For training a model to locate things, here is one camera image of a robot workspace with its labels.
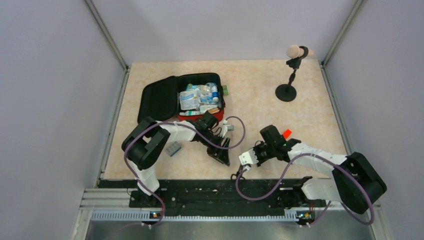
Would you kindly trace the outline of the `blue cotton swab bag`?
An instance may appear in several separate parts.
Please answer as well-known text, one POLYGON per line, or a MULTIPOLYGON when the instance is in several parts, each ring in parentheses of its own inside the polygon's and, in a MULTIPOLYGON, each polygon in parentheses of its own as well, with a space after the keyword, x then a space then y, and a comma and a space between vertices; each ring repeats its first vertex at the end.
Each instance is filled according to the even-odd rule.
POLYGON ((215 84, 215 83, 209 82, 209 83, 206 83, 206 84, 199 84, 199 85, 193 85, 193 84, 190 83, 186 86, 185 90, 186 91, 197 90, 199 102, 201 104, 211 105, 211 104, 216 103, 212 100, 212 92, 211 92, 211 88, 210 88, 210 86, 212 84, 215 84))

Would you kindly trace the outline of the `white blue dressing pouch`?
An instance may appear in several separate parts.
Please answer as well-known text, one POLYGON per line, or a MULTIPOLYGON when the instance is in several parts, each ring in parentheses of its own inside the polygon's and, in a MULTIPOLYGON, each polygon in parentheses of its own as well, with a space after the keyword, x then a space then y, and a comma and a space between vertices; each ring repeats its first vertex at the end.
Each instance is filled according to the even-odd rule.
POLYGON ((180 108, 184 111, 194 110, 200 107, 198 91, 196 89, 182 91, 179 93, 180 108))

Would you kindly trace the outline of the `white blue spray bottle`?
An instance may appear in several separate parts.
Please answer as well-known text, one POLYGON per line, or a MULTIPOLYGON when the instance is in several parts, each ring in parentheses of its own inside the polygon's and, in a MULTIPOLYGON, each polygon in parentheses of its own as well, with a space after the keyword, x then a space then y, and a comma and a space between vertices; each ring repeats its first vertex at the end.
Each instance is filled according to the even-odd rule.
POLYGON ((212 100, 214 103, 217 103, 219 101, 219 92, 218 92, 218 86, 216 84, 212 84, 210 86, 210 90, 212 93, 212 100))

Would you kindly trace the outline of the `amber medicine bottle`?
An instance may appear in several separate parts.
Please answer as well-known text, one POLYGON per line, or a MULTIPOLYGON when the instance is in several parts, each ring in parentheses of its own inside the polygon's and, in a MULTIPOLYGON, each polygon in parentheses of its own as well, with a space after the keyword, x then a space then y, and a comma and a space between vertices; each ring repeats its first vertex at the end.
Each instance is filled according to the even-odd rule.
POLYGON ((207 112, 210 114, 216 114, 216 113, 219 113, 220 110, 221 109, 219 107, 215 107, 215 108, 208 109, 207 112))

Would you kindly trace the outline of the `teal gauze packet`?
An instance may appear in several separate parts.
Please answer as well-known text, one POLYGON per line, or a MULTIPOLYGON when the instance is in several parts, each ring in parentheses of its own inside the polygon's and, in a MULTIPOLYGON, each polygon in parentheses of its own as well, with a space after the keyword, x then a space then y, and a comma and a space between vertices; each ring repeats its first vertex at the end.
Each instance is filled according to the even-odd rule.
POLYGON ((215 109, 215 108, 217 108, 218 106, 216 105, 216 104, 204 104, 204 105, 201 105, 200 107, 199 107, 199 111, 200 111, 200 113, 201 114, 204 114, 205 112, 207 112, 208 110, 212 110, 212 109, 215 109))

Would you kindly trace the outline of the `clear white cap bottle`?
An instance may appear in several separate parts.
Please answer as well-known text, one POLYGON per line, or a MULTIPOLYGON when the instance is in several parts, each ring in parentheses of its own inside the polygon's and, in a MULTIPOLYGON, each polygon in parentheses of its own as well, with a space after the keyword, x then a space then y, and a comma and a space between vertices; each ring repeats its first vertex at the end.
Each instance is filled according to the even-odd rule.
POLYGON ((201 112, 195 111, 195 110, 188 110, 188 111, 180 112, 179 115, 180 116, 198 116, 198 115, 201 115, 201 112))

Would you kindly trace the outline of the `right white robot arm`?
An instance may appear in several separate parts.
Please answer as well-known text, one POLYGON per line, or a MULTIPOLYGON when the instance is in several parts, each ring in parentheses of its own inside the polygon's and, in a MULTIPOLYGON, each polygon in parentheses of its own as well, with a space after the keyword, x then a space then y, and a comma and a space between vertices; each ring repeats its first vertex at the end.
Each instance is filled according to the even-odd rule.
POLYGON ((285 139, 274 125, 263 128, 260 134, 263 140, 240 156, 241 162, 260 166, 277 159, 326 176, 311 178, 293 192, 293 200, 299 206, 307 206, 312 200, 335 201, 356 214, 364 214, 388 189, 360 152, 326 152, 295 138, 285 139))

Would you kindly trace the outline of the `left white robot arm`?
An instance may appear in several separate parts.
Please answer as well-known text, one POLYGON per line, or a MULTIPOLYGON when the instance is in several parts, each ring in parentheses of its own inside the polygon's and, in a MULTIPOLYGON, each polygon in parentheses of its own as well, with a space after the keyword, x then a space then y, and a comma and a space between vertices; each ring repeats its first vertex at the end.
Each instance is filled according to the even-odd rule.
POLYGON ((211 113, 205 113, 196 120, 156 121, 144 118, 125 138, 121 145, 124 162, 135 176, 141 200, 149 207, 160 202, 160 187, 156 176, 155 163, 165 145, 173 142, 199 142, 206 146, 208 156, 226 166, 230 165, 230 138, 218 135, 213 128, 219 120, 211 113))

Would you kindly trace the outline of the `red black medicine kit bag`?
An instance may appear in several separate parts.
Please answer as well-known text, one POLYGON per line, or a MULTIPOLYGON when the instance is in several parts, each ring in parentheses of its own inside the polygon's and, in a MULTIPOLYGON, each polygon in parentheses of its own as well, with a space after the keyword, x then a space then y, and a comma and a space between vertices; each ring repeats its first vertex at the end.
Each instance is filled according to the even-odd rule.
POLYGON ((151 117, 166 121, 172 117, 197 120, 202 117, 202 105, 216 105, 219 111, 212 115, 222 121, 225 112, 224 90, 217 73, 192 73, 169 76, 144 87, 137 122, 151 117))

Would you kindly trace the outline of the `orange red block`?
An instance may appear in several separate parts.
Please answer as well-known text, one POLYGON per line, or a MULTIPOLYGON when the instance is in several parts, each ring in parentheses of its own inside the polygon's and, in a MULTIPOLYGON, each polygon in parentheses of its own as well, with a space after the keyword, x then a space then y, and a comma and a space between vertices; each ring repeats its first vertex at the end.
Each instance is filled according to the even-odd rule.
POLYGON ((286 129, 286 130, 282 133, 282 136, 283 136, 285 139, 289 139, 289 138, 290 138, 290 136, 291 136, 291 134, 292 134, 292 131, 291 131, 290 129, 286 129))

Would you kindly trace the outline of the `grey blue pill blister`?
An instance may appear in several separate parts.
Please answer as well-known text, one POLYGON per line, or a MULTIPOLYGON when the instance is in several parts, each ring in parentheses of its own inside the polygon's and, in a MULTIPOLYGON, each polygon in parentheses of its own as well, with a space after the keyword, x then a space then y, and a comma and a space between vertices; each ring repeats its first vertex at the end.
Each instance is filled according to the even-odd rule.
POLYGON ((168 145, 168 147, 165 149, 165 152, 170 156, 173 157, 178 151, 182 149, 182 145, 179 142, 172 142, 168 145))

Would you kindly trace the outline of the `black microphone stand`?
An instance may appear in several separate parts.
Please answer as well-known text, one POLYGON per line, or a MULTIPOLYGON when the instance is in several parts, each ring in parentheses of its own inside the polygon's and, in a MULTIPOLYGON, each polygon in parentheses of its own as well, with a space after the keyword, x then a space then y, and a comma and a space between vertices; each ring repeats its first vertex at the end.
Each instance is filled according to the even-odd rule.
POLYGON ((309 50, 306 46, 291 45, 286 50, 286 55, 289 57, 289 60, 286 61, 286 65, 293 70, 288 78, 288 83, 281 84, 275 89, 276 97, 283 102, 291 102, 297 96, 297 91, 294 86, 292 86, 297 70, 300 68, 302 60, 306 57, 313 56, 314 53, 309 50))

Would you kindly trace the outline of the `small green box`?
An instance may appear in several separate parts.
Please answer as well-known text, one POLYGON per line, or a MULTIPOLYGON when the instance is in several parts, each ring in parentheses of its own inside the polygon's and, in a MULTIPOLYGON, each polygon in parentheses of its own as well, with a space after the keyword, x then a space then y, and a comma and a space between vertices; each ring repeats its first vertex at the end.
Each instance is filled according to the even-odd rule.
POLYGON ((222 92, 223 92, 223 96, 229 95, 229 89, 227 85, 222 85, 222 92))

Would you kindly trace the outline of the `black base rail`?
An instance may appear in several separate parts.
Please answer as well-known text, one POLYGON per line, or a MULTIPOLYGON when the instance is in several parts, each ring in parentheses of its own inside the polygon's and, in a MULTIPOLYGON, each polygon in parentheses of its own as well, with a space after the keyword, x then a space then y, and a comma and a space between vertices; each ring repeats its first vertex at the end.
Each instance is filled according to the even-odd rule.
POLYGON ((251 201, 239 195, 234 180, 160 180, 158 197, 134 190, 129 207, 161 209, 164 204, 167 217, 274 217, 326 206, 325 200, 307 199, 300 183, 301 179, 283 180, 267 198, 251 201))

